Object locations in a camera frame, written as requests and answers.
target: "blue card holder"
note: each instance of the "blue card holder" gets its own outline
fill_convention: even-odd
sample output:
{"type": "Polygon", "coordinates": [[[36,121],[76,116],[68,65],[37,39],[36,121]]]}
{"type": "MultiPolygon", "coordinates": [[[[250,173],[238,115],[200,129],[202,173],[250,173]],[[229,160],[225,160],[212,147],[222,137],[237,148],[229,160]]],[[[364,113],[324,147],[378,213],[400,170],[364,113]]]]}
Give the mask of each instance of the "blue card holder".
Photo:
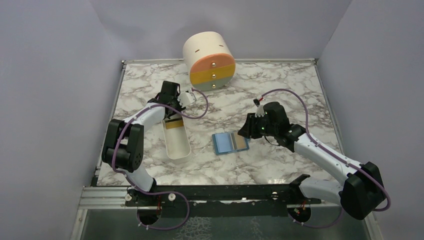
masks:
{"type": "Polygon", "coordinates": [[[249,141],[234,132],[222,132],[212,135],[215,154],[230,154],[249,149],[249,141]]]}

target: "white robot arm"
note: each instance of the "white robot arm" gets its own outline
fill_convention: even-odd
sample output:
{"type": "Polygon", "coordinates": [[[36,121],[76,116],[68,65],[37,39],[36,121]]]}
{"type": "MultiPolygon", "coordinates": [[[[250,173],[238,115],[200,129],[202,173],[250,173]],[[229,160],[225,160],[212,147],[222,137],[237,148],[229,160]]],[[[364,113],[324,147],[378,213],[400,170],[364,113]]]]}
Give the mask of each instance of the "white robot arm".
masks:
{"type": "Polygon", "coordinates": [[[120,144],[116,154],[115,167],[126,174],[126,177],[143,191],[149,192],[156,184],[143,165],[144,134],[163,119],[169,118],[175,112],[164,107],[152,107],[162,104],[172,107],[179,112],[194,103],[196,97],[192,91],[180,92],[180,85],[175,82],[164,81],[160,93],[148,101],[146,106],[134,115],[124,120],[112,119],[109,122],[104,146],[101,154],[102,161],[112,165],[112,158],[117,144],[118,136],[121,134],[126,123],[130,127],[125,131],[127,144],[120,144]]]}
{"type": "Polygon", "coordinates": [[[366,172],[383,186],[380,171],[376,165],[371,162],[362,164],[350,159],[325,146],[310,133],[309,136],[304,127],[290,123],[284,107],[278,102],[270,102],[263,106],[259,105],[257,100],[254,102],[258,106],[259,112],[247,114],[246,123],[238,131],[240,136],[248,139],[258,139],[263,136],[274,137],[279,146],[308,158],[337,180],[337,182],[332,182],[303,175],[299,178],[300,180],[297,179],[295,182],[304,198],[316,198],[338,204],[358,220],[364,219],[386,199],[383,191],[361,173],[362,171],[366,172]],[[340,162],[322,148],[347,163],[340,162]]]}

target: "marble surface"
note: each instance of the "marble surface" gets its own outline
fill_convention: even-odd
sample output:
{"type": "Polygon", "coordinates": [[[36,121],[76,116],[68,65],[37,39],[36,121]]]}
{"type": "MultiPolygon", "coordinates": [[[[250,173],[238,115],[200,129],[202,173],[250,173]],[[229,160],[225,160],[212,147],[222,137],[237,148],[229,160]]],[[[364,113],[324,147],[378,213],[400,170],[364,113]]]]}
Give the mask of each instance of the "marble surface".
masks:
{"type": "MultiPolygon", "coordinates": [[[[191,87],[183,62],[128,64],[114,118],[124,119],[143,108],[161,90],[164,80],[180,83],[182,90],[191,87]]],[[[256,111],[253,99],[275,88],[299,94],[308,106],[311,133],[340,150],[312,63],[246,62],[236,65],[234,78],[224,88],[205,92],[210,102],[205,117],[184,119],[191,145],[188,157],[167,157],[163,127],[156,124],[145,134],[142,164],[159,185],[284,184],[301,174],[332,180],[315,163],[284,147],[273,146],[264,138],[251,140],[247,151],[215,155],[212,134],[238,131],[246,114],[256,111]]],[[[196,96],[198,100],[185,111],[187,115],[198,116],[205,109],[205,100],[198,93],[196,96]]],[[[272,101],[284,106],[291,123],[305,125],[304,109],[296,97],[288,92],[273,93],[265,98],[265,103],[272,101]]],[[[101,165],[97,184],[129,185],[108,164],[101,165]]]]}

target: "white wall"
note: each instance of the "white wall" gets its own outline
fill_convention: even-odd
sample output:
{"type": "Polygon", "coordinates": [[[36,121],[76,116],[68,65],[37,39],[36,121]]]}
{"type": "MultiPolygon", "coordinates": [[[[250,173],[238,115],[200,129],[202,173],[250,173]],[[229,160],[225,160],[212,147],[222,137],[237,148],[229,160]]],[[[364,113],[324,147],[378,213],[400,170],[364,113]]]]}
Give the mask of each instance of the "white wall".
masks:
{"type": "Polygon", "coordinates": [[[353,0],[318,67],[347,155],[374,162],[392,197],[386,240],[424,235],[424,1],[353,0]]]}
{"type": "Polygon", "coordinates": [[[351,0],[90,0],[121,58],[182,58],[220,33],[235,58],[318,58],[351,0]]]}
{"type": "Polygon", "coordinates": [[[0,239],[68,239],[120,59],[86,0],[0,2],[0,239]]]}

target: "black bracket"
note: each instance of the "black bracket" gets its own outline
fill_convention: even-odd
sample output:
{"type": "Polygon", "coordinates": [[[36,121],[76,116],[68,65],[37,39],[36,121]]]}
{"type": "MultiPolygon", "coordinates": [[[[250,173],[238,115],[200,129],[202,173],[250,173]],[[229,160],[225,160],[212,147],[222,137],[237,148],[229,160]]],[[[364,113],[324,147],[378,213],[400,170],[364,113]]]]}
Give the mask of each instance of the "black bracket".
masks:
{"type": "MultiPolygon", "coordinates": [[[[104,139],[103,150],[101,151],[101,159],[109,165],[112,165],[115,147],[125,124],[123,120],[112,119],[107,127],[106,138],[104,139]]],[[[131,124],[125,131],[124,137],[128,138],[128,143],[126,145],[119,145],[115,166],[116,168],[125,169],[132,173],[142,164],[144,126],[131,124]]]]}
{"type": "MultiPolygon", "coordinates": [[[[375,164],[367,162],[361,169],[384,187],[380,170],[375,164]]],[[[348,175],[339,194],[343,209],[358,220],[363,220],[386,199],[383,191],[359,171],[348,175]]]]}

